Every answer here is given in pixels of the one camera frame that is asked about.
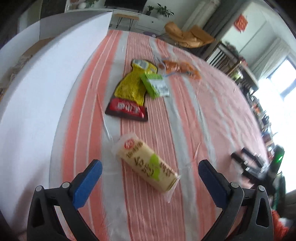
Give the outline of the cream rice cracker packet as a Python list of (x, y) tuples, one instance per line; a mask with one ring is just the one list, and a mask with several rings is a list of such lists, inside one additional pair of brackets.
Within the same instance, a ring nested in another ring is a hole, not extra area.
[(122, 135), (111, 152), (170, 202), (181, 176), (135, 133)]

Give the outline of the yellow red snack pouch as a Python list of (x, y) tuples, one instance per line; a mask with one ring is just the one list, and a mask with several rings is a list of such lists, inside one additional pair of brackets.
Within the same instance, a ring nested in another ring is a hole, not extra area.
[(133, 59), (132, 70), (118, 83), (105, 110), (105, 114), (128, 120), (147, 122), (145, 107), (147, 89), (141, 79), (144, 74), (156, 74), (157, 67), (149, 61)]

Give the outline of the green snack packet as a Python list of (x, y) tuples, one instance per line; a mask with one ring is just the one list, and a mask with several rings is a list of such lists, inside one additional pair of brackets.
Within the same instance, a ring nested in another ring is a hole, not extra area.
[(170, 96), (168, 86), (160, 74), (143, 73), (140, 78), (150, 98), (156, 99)]

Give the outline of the orange snack packet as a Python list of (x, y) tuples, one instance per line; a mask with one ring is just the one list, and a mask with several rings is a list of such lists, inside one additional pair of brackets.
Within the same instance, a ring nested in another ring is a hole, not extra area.
[(171, 61), (168, 59), (161, 60), (158, 64), (160, 72), (165, 76), (174, 74), (187, 75), (194, 80), (201, 80), (199, 70), (192, 64), (185, 61)]

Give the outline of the wooden side table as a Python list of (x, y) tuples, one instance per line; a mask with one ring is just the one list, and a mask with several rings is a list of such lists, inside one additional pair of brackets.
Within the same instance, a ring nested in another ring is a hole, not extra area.
[[(237, 51), (232, 45), (230, 44), (226, 44), (226, 45), (231, 46), (234, 49), (234, 51), (237, 53)], [(236, 78), (235, 75), (240, 75), (235, 80), (235, 82), (237, 84), (240, 84), (243, 88), (246, 88), (250, 92), (250, 94), (254, 94), (259, 89), (258, 80), (256, 79), (256, 77), (248, 67), (247, 63), (245, 62), (245, 59), (240, 55), (239, 57), (241, 58), (242, 63), (240, 64), (239, 68), (237, 68), (233, 73), (231, 73), (228, 76), (234, 80)]]

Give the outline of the striped orange tablecloth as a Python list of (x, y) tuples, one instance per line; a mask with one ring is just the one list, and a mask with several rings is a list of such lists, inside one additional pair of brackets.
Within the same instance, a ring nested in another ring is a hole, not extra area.
[[(168, 97), (146, 99), (145, 123), (106, 115), (131, 61), (156, 57), (192, 63), (202, 78), (170, 76)], [(180, 175), (170, 202), (112, 154), (113, 144), (126, 133), (135, 133)], [(198, 175), (198, 162), (207, 159), (228, 181), (249, 187), (230, 157), (243, 147), (267, 156), (255, 117), (228, 76), (159, 39), (110, 30), (65, 104), (52, 149), (49, 185), (73, 180), (99, 159), (102, 176), (80, 213), (100, 240), (200, 240), (220, 210)]]

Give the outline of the white sheer curtain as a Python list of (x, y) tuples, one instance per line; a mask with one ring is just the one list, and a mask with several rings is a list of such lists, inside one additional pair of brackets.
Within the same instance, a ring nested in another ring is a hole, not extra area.
[(256, 79), (267, 78), (288, 56), (290, 51), (290, 47), (284, 40), (276, 38), (250, 67)]

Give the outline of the dark wooden dining chair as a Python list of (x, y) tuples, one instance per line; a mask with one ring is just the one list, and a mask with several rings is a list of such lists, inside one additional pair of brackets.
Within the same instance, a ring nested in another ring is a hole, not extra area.
[(242, 60), (231, 46), (219, 42), (206, 62), (224, 74), (230, 75), (239, 68)]

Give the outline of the white cardboard box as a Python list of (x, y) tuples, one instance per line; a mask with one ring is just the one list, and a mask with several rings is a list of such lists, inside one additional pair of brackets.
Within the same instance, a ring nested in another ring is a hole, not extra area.
[(21, 69), (1, 101), (1, 213), (27, 228), (35, 187), (48, 187), (56, 129), (84, 65), (106, 37), (110, 13), (77, 11), (45, 22), (54, 38)]

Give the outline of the orange lounge chair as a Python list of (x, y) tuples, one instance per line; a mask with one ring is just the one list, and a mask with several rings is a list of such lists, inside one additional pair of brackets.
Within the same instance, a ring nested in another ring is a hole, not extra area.
[(165, 32), (179, 46), (184, 48), (199, 48), (215, 41), (215, 38), (198, 25), (194, 25), (188, 31), (182, 31), (174, 22), (168, 22), (165, 25)]

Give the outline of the white covered air conditioner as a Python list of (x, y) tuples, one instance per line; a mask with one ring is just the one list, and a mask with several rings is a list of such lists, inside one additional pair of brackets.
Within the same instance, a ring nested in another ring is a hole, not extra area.
[(199, 1), (196, 9), (191, 13), (186, 23), (183, 25), (182, 31), (187, 31), (194, 25), (198, 25), (200, 28), (203, 28), (219, 5), (219, 0)]

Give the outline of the white tv cabinet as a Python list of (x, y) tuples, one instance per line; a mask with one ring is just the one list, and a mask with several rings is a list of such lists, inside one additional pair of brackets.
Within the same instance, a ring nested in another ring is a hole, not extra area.
[(130, 32), (151, 32), (153, 34), (160, 35), (165, 32), (165, 25), (166, 22), (164, 20), (155, 18), (153, 16), (147, 16), (145, 14), (134, 13), (132, 11), (124, 11), (124, 10), (113, 10), (111, 21), (109, 24), (109, 28), (113, 30), (122, 30), (122, 31), (129, 31), (128, 30), (128, 22), (127, 20), (123, 19), (120, 26), (116, 29), (116, 23), (118, 18), (115, 17), (115, 14), (125, 14), (125, 15), (136, 15), (139, 17), (139, 21), (134, 22), (132, 29)]

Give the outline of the potted green plant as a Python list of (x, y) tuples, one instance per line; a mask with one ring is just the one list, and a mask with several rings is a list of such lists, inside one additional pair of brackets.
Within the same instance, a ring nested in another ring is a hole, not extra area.
[(167, 6), (162, 6), (159, 3), (157, 3), (156, 11), (158, 19), (169, 18), (175, 15), (174, 12), (167, 8)]

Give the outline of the small dark potted plant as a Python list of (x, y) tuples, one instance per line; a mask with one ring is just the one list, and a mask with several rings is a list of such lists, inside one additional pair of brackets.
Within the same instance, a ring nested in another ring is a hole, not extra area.
[(146, 15), (147, 16), (150, 16), (151, 15), (151, 12), (154, 10), (154, 7), (153, 6), (147, 6), (147, 11), (146, 11)]

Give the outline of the red wall hanging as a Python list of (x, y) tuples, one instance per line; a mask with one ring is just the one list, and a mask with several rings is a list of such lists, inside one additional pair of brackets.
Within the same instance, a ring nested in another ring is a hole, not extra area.
[(234, 27), (240, 33), (245, 31), (247, 25), (248, 25), (248, 21), (247, 21), (246, 17), (242, 14), (234, 22)]

